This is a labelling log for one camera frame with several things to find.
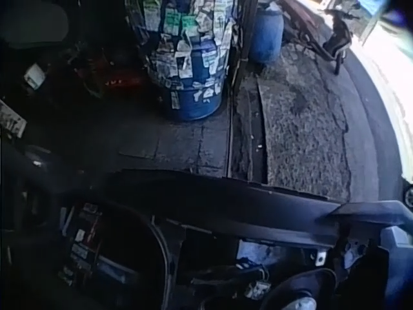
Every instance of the sticker-covered barrel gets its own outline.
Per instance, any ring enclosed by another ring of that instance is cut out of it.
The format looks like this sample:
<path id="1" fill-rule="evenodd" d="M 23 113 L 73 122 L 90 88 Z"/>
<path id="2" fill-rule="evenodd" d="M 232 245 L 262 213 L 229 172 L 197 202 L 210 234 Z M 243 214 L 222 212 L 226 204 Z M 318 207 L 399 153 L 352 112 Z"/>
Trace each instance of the sticker-covered barrel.
<path id="1" fill-rule="evenodd" d="M 125 0 L 148 73 L 173 118 L 218 109 L 232 37 L 234 0 Z"/>

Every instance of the blue barrel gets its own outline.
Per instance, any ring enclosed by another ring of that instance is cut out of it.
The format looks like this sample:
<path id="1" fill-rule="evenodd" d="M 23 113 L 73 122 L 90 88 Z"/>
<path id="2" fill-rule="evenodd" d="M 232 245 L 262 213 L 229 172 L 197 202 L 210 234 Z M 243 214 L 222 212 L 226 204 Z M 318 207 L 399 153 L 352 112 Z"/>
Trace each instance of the blue barrel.
<path id="1" fill-rule="evenodd" d="M 234 20 L 232 0 L 125 0 L 151 80 L 179 121 L 221 104 Z"/>
<path id="2" fill-rule="evenodd" d="M 262 64 L 277 60 L 283 39 L 283 12 L 275 4 L 265 8 L 259 5 L 252 34 L 249 58 Z"/>

